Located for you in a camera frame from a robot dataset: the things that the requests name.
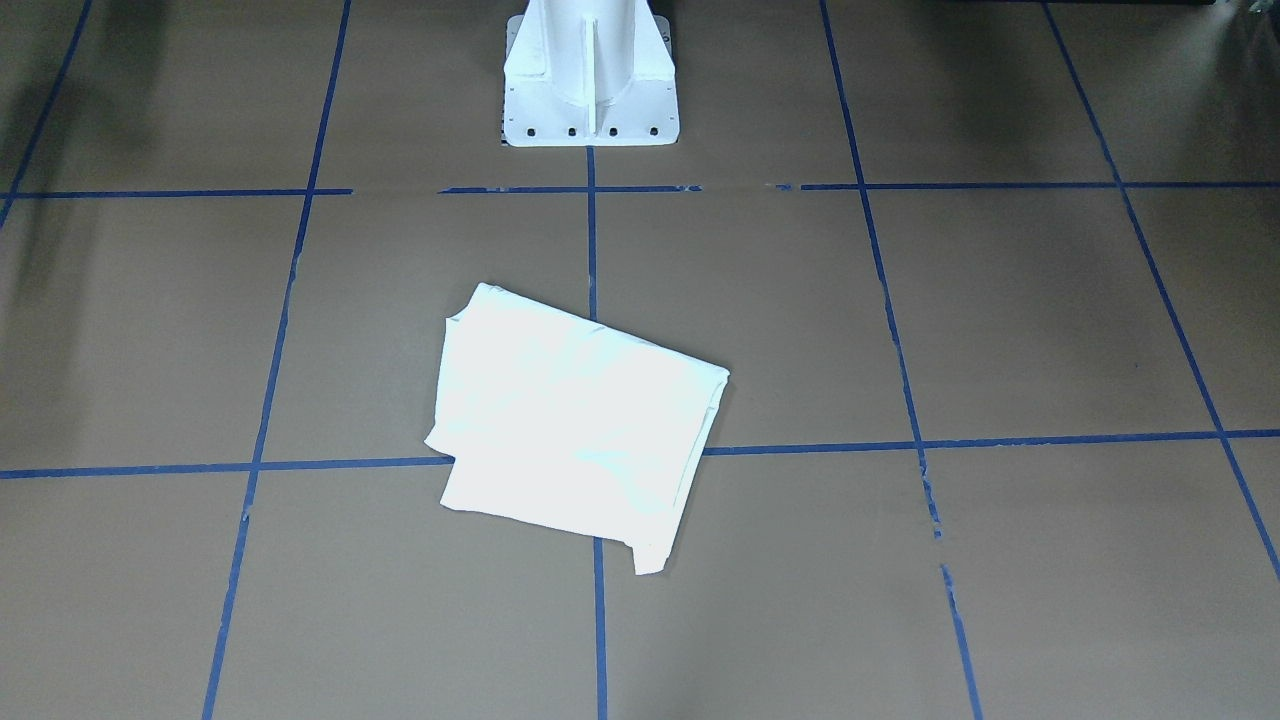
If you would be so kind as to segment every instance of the blue tape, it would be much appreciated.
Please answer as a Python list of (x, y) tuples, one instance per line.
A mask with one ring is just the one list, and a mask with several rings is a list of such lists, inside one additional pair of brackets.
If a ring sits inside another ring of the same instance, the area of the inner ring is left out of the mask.
[(591, 539), (591, 559), (595, 573), (595, 717), (609, 717), (608, 643), (604, 628), (604, 543)]
[[(1280, 438), (1280, 428), (1253, 428), (1226, 430), (1230, 438)], [(1187, 442), (1219, 439), (1215, 430), (1189, 430), (1174, 433), (1117, 433), (1085, 436), (1028, 436), (969, 439), (925, 439), (927, 450), (963, 450), (983, 447), (1036, 447), (1071, 445), (1107, 445), (1142, 442)], [(914, 450), (915, 442), (828, 442), (808, 445), (736, 445), (707, 447), (705, 457), (735, 457), (759, 455), (822, 455), (851, 452), (888, 452)], [(448, 456), (407, 456), (407, 457), (339, 457), (329, 460), (264, 460), (261, 462), (188, 462), (174, 465), (114, 465), (91, 468), (19, 468), (0, 470), (0, 480), (23, 480), (40, 478), (108, 478), (123, 475), (189, 475), (198, 473), (247, 473), (260, 470), (278, 473), (291, 470), (342, 470), (360, 468), (422, 468), (452, 465)]]
[(170, 197), (279, 197), (311, 195), (352, 195), (349, 187), (242, 188), (242, 190), (73, 190), (55, 192), (18, 192), (15, 200), (132, 200)]
[(1196, 361), (1196, 354), (1192, 352), (1192, 345), (1187, 338), (1187, 332), (1183, 329), (1183, 323), (1178, 319), (1178, 311), (1174, 309), (1174, 301), (1169, 296), (1169, 290), (1165, 287), (1164, 277), (1161, 277), (1160, 268), (1156, 265), (1156, 256), (1151, 251), (1151, 245), (1147, 242), (1147, 234), (1143, 232), (1142, 223), (1138, 220), (1138, 213), (1134, 210), (1133, 202), (1129, 199), (1129, 191), (1125, 190), (1125, 183), (1120, 177), (1120, 168), (1116, 165), (1115, 158), (1111, 155), (1111, 147), (1107, 145), (1107, 138), (1102, 133), (1102, 126), (1098, 123), (1098, 117), (1093, 111), (1093, 104), (1089, 102), (1089, 96), (1084, 92), (1084, 85), (1080, 82), (1080, 76), (1075, 70), (1075, 63), (1071, 60), (1071, 54), (1066, 49), (1066, 41), (1062, 38), (1062, 32), (1059, 29), (1057, 22), (1053, 19), (1053, 12), (1050, 9), (1048, 4), (1043, 1), (1041, 3), (1041, 9), (1044, 12), (1044, 19), (1048, 22), (1050, 29), (1053, 33), (1057, 49), (1062, 54), (1062, 61), (1066, 63), (1068, 73), (1070, 73), (1071, 82), (1075, 85), (1075, 92), (1080, 97), (1080, 104), (1084, 105), (1084, 111), (1089, 117), (1089, 126), (1093, 128), (1093, 135), (1098, 138), (1098, 146), (1102, 149), (1102, 156), (1106, 159), (1107, 167), (1111, 168), (1111, 177), (1115, 179), (1115, 187), (1120, 191), (1120, 197), (1124, 200), (1125, 213), (1129, 215), (1129, 223), (1133, 225), (1134, 236), (1138, 238), (1138, 245), (1142, 247), (1142, 255), (1147, 260), (1147, 269), (1151, 270), (1151, 278), (1156, 283), (1156, 290), (1160, 292), (1161, 302), (1165, 304), (1165, 311), (1169, 314), (1169, 322), (1172, 324), (1174, 333), (1178, 336), (1178, 343), (1183, 348), (1183, 356), (1187, 359), (1187, 365), (1190, 366), (1192, 375), (1196, 378), (1196, 387), (1199, 388), (1201, 398), (1204, 401), (1204, 409), (1208, 410), (1210, 419), (1213, 421), (1216, 437), (1222, 445), (1222, 452), (1226, 454), (1226, 459), (1231, 465), (1231, 473), (1235, 475), (1235, 483), (1240, 488), (1240, 495), (1244, 497), (1244, 503), (1249, 510), (1249, 515), (1253, 518), (1253, 527), (1257, 529), (1258, 538), (1262, 541), (1262, 547), (1266, 550), (1267, 557), (1271, 560), (1271, 570), (1275, 573), (1276, 579), (1280, 580), (1280, 556), (1277, 556), (1275, 543), (1271, 542), (1271, 533), (1267, 532), (1266, 523), (1258, 512), (1258, 506), (1253, 500), (1253, 492), (1249, 489), (1249, 483), (1245, 480), (1244, 473), (1240, 470), (1240, 466), (1235, 460), (1235, 452), (1231, 450), (1231, 441), (1222, 427), (1222, 419), (1219, 416), (1217, 407), (1213, 405), (1213, 398), (1210, 396), (1208, 384), (1204, 382), (1204, 375), (1201, 373), (1199, 363)]
[(227, 578), (227, 596), (223, 600), (221, 623), (218, 628), (218, 641), (214, 644), (214, 660), (209, 670), (209, 685), (205, 691), (202, 720), (212, 720), (218, 701), (218, 684), (221, 679), (223, 659), (227, 653), (227, 635), (230, 632), (232, 614), (236, 609), (236, 592), (239, 588), (239, 571), (244, 560), (244, 544), (248, 541), (250, 510), (257, 493), (259, 469), (266, 447), (266, 432), (271, 421), (271, 404), (275, 400), (275, 387), (280, 375), (280, 359), (284, 355), (284, 338), (289, 327), (289, 302), (293, 296), (293, 283), (298, 278), (298, 259), (306, 242), (307, 224), (311, 219), (311, 204), (315, 197), (316, 179), (320, 176), (320, 159), (324, 154), (324, 140), (329, 129), (329, 113), (333, 109), (333, 96), (338, 87), (338, 69), (342, 67), (342, 50), (347, 40), (347, 23), (351, 19), (351, 0), (343, 0), (342, 23), (338, 26), (338, 42), (333, 51), (333, 64), (329, 68), (329, 86), (325, 90), (324, 108), (320, 111), (320, 127), (316, 131), (315, 151), (311, 155), (311, 173), (307, 177), (307, 193), (302, 201), (302, 217), (298, 220), (298, 233), (293, 242), (293, 259), (289, 263), (289, 279), (284, 284), (284, 301), (280, 306), (280, 323), (275, 333), (275, 350), (271, 354), (271, 369), (268, 373), (266, 391), (262, 396), (262, 416), (253, 443), (255, 469), (248, 474), (244, 486), (244, 502), (241, 507), (239, 528), (236, 533), (236, 550), (232, 553), (232, 568)]
[(204, 462), (179, 465), (120, 465), (100, 468), (32, 468), (0, 470), (0, 480), (45, 478), (119, 478), (129, 475), (192, 475), (198, 473), (247, 473), (252, 462)]
[(831, 31), (831, 14), (827, 12), (827, 0), (818, 0), (822, 9), (822, 26), (827, 35), (827, 51), (831, 55), (831, 70), (836, 79), (836, 92), (840, 96), (840, 110), (845, 118), (845, 135), (849, 137), (849, 154), (854, 161), (854, 174), (858, 177), (858, 191), (863, 201), (863, 217), (867, 220), (867, 234), (870, 237), (872, 258), (876, 260), (876, 277), (879, 279), (881, 291), (884, 296), (884, 319), (888, 323), (890, 337), (893, 340), (893, 350), (897, 352), (897, 368), (902, 378), (902, 398), (906, 402), (906, 416), (911, 423), (911, 439), (915, 445), (916, 461), (920, 465), (920, 483), (924, 487), (924, 500), (929, 506), (929, 518), (933, 519), (933, 537), (942, 537), (942, 519), (938, 515), (938, 505), (933, 500), (933, 483), (929, 480), (929, 461), (924, 455), (924, 442), (920, 437), (920, 420), (915, 413), (915, 397), (911, 393), (911, 378), (906, 372), (906, 355), (902, 352), (902, 340), (897, 332), (897, 319), (893, 314), (893, 296), (890, 292), (888, 277), (884, 273), (884, 258), (881, 254), (879, 234), (876, 232), (876, 218), (872, 214), (872, 200), (867, 192), (867, 176), (863, 173), (861, 155), (858, 152), (858, 135), (854, 132), (854, 118), (849, 111), (849, 96), (845, 92), (845, 77), (840, 70), (840, 56), (836, 53), (836, 38)]
[(1267, 428), (1258, 430), (1226, 430), (1224, 434), (1229, 438), (1280, 437), (1280, 428)]
[(564, 195), (586, 192), (577, 186), (530, 186), (530, 187), (447, 187), (436, 195)]
[[(589, 152), (594, 147), (588, 146)], [(701, 192), (700, 184), (589, 184), (589, 186), (513, 186), (513, 187), (447, 187), (436, 195), (581, 195), (591, 192)]]
[(982, 700), (978, 697), (978, 680), (973, 673), (973, 657), (969, 655), (969, 637), (964, 630), (964, 618), (960, 616), (960, 606), (956, 603), (955, 580), (951, 578), (951, 569), (945, 562), (942, 564), (942, 584), (947, 588), (947, 605), (951, 606), (951, 625), (956, 632), (960, 665), (964, 666), (964, 680), (969, 687), (969, 707), (973, 710), (973, 720), (982, 720)]
[(1117, 433), (1092, 436), (1043, 436), (1043, 437), (1002, 437), (978, 439), (927, 439), (929, 450), (968, 448), (968, 447), (1028, 447), (1046, 445), (1107, 445), (1123, 442), (1178, 442), (1192, 439), (1217, 439), (1212, 430), (1190, 430), (1176, 433)]
[[(1280, 182), (1242, 181), (1242, 182), (1125, 182), (1124, 187), (1143, 190), (1211, 190), (1211, 188), (1280, 188)], [(791, 190), (790, 184), (776, 184), (778, 190)], [(868, 191), (883, 190), (1112, 190), (1112, 182), (818, 182), (804, 183), (800, 190), (806, 192), (829, 191)]]
[(595, 147), (586, 147), (586, 277), (588, 306), (591, 322), (599, 322), (599, 306), (595, 292)]
[(264, 473), (296, 470), (353, 470), (364, 468), (429, 468), (453, 465), (453, 457), (356, 457), (340, 460), (266, 460), (259, 464)]
[(54, 85), (49, 88), (49, 96), (45, 97), (45, 105), (40, 109), (40, 115), (36, 118), (36, 127), (31, 131), (31, 138), (27, 140), (22, 160), (18, 161), (18, 169), (13, 174), (13, 182), (9, 183), (8, 197), (5, 197), (4, 205), (0, 205), (0, 228), (4, 228), (4, 223), (9, 218), (9, 210), (13, 209), (18, 188), (22, 187), (22, 178), (27, 176), (31, 159), (36, 155), (36, 146), (40, 143), (40, 136), (45, 133), (45, 126), (49, 124), (49, 117), (54, 111), (54, 102), (58, 100), (58, 94), (61, 91), (63, 83), (67, 82), (72, 58), (76, 56), (76, 49), (79, 47), (79, 38), (84, 35), (84, 23), (88, 22), (88, 13), (92, 8), (93, 0), (84, 0), (84, 4), (81, 6), (79, 19), (76, 20), (76, 29), (72, 31), (72, 41), (67, 45), (67, 53), (63, 55), (63, 64), (58, 67), (58, 76), (54, 78)]
[(824, 452), (881, 452), (890, 450), (915, 450), (911, 441), (901, 442), (828, 442), (815, 445), (745, 445), (728, 447), (708, 447), (704, 457), (744, 456), (744, 455), (818, 455)]

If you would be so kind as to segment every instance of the white cloth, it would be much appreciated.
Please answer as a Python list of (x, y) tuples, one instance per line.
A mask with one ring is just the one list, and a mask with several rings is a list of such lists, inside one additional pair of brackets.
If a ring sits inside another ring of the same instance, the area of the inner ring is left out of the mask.
[(481, 283), (445, 320), (440, 503), (671, 556), (728, 370)]

